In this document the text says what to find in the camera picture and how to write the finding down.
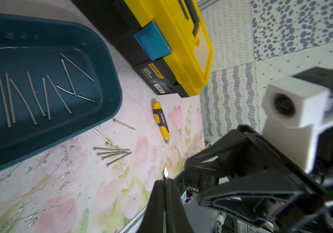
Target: nail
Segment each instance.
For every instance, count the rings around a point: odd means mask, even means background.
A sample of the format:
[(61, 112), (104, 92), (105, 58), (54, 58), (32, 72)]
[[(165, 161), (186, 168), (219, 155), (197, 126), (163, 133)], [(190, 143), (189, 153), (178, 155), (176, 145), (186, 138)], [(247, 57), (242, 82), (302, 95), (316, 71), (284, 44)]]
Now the nail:
[(124, 157), (126, 157), (126, 156), (128, 156), (128, 155), (130, 155), (130, 154), (131, 154), (131, 152), (126, 153), (125, 155), (121, 156), (120, 158), (117, 158), (117, 159), (115, 159), (114, 161), (107, 163), (106, 166), (109, 167), (111, 164), (113, 164), (113, 163), (119, 161), (120, 159), (122, 159), (122, 158), (124, 158)]
[(111, 143), (110, 143), (105, 137), (103, 137), (103, 135), (101, 135), (96, 129), (93, 128), (93, 130), (94, 130), (97, 134), (99, 134), (99, 136), (101, 136), (104, 140), (106, 140), (106, 142), (108, 143), (108, 145), (111, 145)]
[(55, 92), (56, 92), (57, 95), (59, 96), (59, 99), (62, 101), (62, 103), (64, 104), (64, 106), (65, 106), (66, 109), (68, 110), (68, 112), (69, 112), (70, 114), (72, 114), (70, 108), (68, 108), (68, 106), (66, 105), (66, 102), (63, 100), (63, 98), (62, 98), (62, 96), (60, 96), (60, 94), (59, 94), (57, 88), (54, 86), (54, 83), (52, 82), (51, 78), (50, 78), (48, 75), (46, 75), (46, 77), (48, 77), (48, 80), (50, 81), (52, 87), (54, 88)]
[(70, 84), (71, 84), (71, 87), (72, 87), (73, 93), (74, 93), (75, 96), (77, 96), (76, 91), (75, 91), (75, 89), (74, 89), (74, 87), (73, 87), (73, 83), (72, 83), (71, 77), (70, 77), (70, 75), (68, 74), (68, 70), (67, 70), (67, 68), (66, 68), (66, 64), (64, 63), (63, 59), (61, 59), (61, 61), (62, 61), (62, 63), (63, 63), (64, 70), (66, 71), (66, 74), (67, 74), (68, 80), (69, 80), (69, 82), (70, 82)]
[(101, 148), (101, 147), (94, 147), (95, 151), (117, 151), (117, 152), (122, 152), (120, 150), (114, 150), (114, 149), (108, 149), (108, 148)]
[(128, 127), (128, 128), (131, 128), (131, 129), (136, 130), (135, 128), (133, 128), (133, 127), (131, 127), (131, 126), (128, 126), (127, 124), (124, 124), (124, 123), (121, 123), (121, 122), (117, 121), (115, 118), (113, 119), (113, 121), (114, 121), (114, 122), (117, 122), (117, 123), (119, 123), (119, 124), (122, 124), (123, 126), (126, 126), (126, 127)]
[(48, 94), (47, 94), (47, 91), (46, 91), (46, 84), (45, 84), (45, 78), (44, 77), (42, 78), (42, 83), (43, 83), (43, 92), (45, 93), (46, 107), (48, 108), (48, 120), (51, 120), (49, 100), (48, 100)]
[(97, 153), (97, 156), (104, 156), (104, 155), (107, 155), (107, 154), (120, 154), (120, 153), (123, 153), (123, 151), (121, 152), (104, 152), (104, 153)]
[(26, 99), (24, 98), (23, 94), (20, 92), (19, 88), (16, 86), (16, 84), (14, 83), (14, 81), (13, 81), (11, 78), (9, 78), (9, 79), (10, 79), (11, 84), (14, 86), (14, 88), (15, 88), (16, 91), (19, 93), (20, 97), (22, 98), (22, 100), (23, 100), (23, 102), (24, 102), (24, 105), (27, 107), (27, 109), (28, 109), (28, 111), (29, 111), (29, 114), (30, 114), (30, 117), (32, 117), (33, 124), (37, 124), (36, 119), (35, 119), (35, 117), (33, 116), (33, 113), (32, 113), (32, 111), (30, 110), (29, 105), (28, 105)]
[(27, 76), (28, 76), (28, 81), (29, 81), (30, 88), (32, 90), (33, 96), (35, 97), (35, 100), (36, 100), (36, 103), (38, 105), (38, 108), (40, 109), (42, 115), (46, 116), (45, 112), (43, 111), (43, 109), (42, 109), (42, 107), (40, 105), (40, 102), (38, 101), (38, 98), (37, 98), (37, 95), (36, 95), (36, 91), (35, 91), (35, 88), (33, 87), (32, 79), (30, 78), (28, 70), (27, 70)]
[(0, 89), (1, 89), (2, 101), (3, 101), (3, 104), (4, 104), (4, 108), (5, 108), (7, 127), (10, 128), (12, 126), (11, 126), (11, 122), (10, 122), (9, 110), (7, 109), (6, 97), (5, 97), (5, 92), (3, 90), (1, 78), (0, 78)]
[(7, 73), (5, 73), (5, 77), (6, 77), (7, 93), (9, 94), (9, 104), (10, 104), (10, 110), (11, 110), (11, 122), (15, 123), (16, 120), (15, 120), (15, 113), (14, 113), (13, 98), (11, 96), (9, 75)]
[(121, 149), (121, 148), (115, 147), (115, 146), (113, 146), (113, 145), (111, 145), (111, 144), (107, 144), (107, 145), (109, 145), (110, 147), (115, 148), (115, 149), (117, 149), (117, 150), (121, 150), (121, 151), (130, 151), (130, 149)]
[[(65, 91), (65, 92), (67, 92), (67, 93), (70, 93), (70, 94), (74, 95), (74, 93), (72, 93), (72, 92), (70, 92), (70, 91), (67, 91), (66, 89), (64, 89), (64, 88), (62, 88), (62, 87), (60, 87), (60, 86), (58, 86), (57, 84), (54, 84), (54, 85), (55, 85), (57, 88), (59, 88), (60, 90), (63, 90), (63, 91)], [(91, 100), (91, 99), (88, 99), (88, 98), (85, 98), (85, 97), (83, 97), (83, 96), (79, 96), (79, 95), (77, 95), (77, 96), (80, 97), (80, 98), (82, 98), (82, 99), (92, 101), (93, 103), (95, 102), (95, 100)]]
[(89, 75), (87, 75), (87, 73), (85, 73), (83, 70), (81, 70), (78, 66), (76, 66), (75, 63), (73, 63), (70, 59), (68, 59), (65, 55), (63, 55), (62, 53), (60, 53), (60, 55), (62, 55), (65, 59), (67, 59), (67, 61), (69, 61), (72, 65), (74, 65), (79, 71), (81, 71), (84, 75), (86, 75), (88, 78), (90, 78), (91, 81), (94, 81), (94, 79), (92, 79)]
[(112, 155), (108, 155), (108, 156), (103, 156), (101, 159), (104, 160), (105, 158), (110, 158), (110, 157), (118, 156), (118, 155), (125, 154), (125, 153), (127, 153), (127, 152), (121, 152), (121, 153), (117, 153), (117, 154), (112, 154)]

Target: toolbox label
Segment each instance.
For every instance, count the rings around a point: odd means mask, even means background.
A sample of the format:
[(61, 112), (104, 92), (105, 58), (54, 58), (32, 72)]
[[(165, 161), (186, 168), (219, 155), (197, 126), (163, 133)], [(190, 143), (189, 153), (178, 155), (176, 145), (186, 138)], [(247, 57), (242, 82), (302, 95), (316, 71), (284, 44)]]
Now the toolbox label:
[(155, 72), (155, 74), (159, 78), (164, 79), (164, 76), (159, 72), (159, 70), (156, 68), (156, 66), (153, 63), (150, 63), (148, 66), (152, 69), (153, 72)]
[(154, 84), (154, 86), (159, 90), (159, 92), (160, 92), (161, 94), (164, 94), (164, 93), (165, 93), (164, 89), (162, 89), (161, 86), (160, 86), (158, 83)]
[(140, 68), (140, 71), (150, 80), (152, 85), (161, 93), (171, 93), (172, 91), (169, 89), (169, 87), (162, 82), (160, 79), (156, 78), (157, 74), (153, 71), (151, 71), (150, 66), (146, 66), (144, 68)]

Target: floral tablecloth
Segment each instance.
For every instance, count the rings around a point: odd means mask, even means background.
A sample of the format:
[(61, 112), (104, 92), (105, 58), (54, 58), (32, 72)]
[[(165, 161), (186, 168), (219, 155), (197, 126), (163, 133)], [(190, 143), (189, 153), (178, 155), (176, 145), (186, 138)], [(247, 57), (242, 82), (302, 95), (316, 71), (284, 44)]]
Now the floral tablecloth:
[[(71, 3), (64, 4), (75, 9)], [(93, 28), (75, 11), (77, 18), (67, 20)], [(118, 232), (147, 204), (153, 183), (164, 167), (174, 177), (189, 156), (202, 150), (199, 96), (182, 99), (177, 94), (155, 95), (120, 54), (107, 41), (106, 44), (122, 87), (123, 101), (116, 119), (137, 130), (113, 121), (96, 129), (113, 144), (133, 153), (106, 167), (111, 159), (102, 161), (93, 150), (94, 146), (104, 147), (105, 141), (89, 130), (0, 171), (0, 233)], [(159, 101), (166, 115), (169, 144), (164, 143), (154, 120), (152, 101)]]

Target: patterned floor tile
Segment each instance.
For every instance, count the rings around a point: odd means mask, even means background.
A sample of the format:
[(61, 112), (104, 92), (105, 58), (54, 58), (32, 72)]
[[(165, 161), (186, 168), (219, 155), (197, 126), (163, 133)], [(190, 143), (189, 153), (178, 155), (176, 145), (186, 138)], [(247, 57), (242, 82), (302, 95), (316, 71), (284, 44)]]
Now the patterned floor tile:
[(221, 0), (201, 15), (214, 48), (211, 72), (254, 61), (248, 0)]
[(262, 132), (267, 116), (261, 105), (267, 86), (283, 77), (292, 76), (315, 66), (333, 69), (333, 42), (257, 61), (254, 62), (254, 66), (259, 102), (257, 106), (259, 129)]
[(252, 0), (255, 59), (333, 42), (333, 0)]
[(204, 135), (222, 137), (239, 124), (258, 124), (258, 101), (253, 63), (212, 72), (201, 90)]

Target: blue plastic tray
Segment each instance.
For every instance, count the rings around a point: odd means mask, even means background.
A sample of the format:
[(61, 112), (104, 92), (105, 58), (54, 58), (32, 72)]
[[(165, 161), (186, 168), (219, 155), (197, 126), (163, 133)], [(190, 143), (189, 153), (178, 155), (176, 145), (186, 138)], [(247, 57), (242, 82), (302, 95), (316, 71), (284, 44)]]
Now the blue plastic tray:
[[(72, 111), (69, 114), (45, 79), (52, 118), (48, 120), (34, 100), (26, 72), (29, 70), (39, 102), (47, 113), (43, 76), (49, 75), (54, 83), (73, 92), (62, 58), (77, 94), (95, 102), (58, 89)], [(106, 45), (94, 31), (77, 23), (0, 14), (0, 77), (7, 98), (5, 72), (24, 95), (38, 124), (33, 124), (22, 99), (11, 85), (16, 123), (8, 128), (0, 92), (0, 170), (107, 121), (121, 105), (121, 88)]]

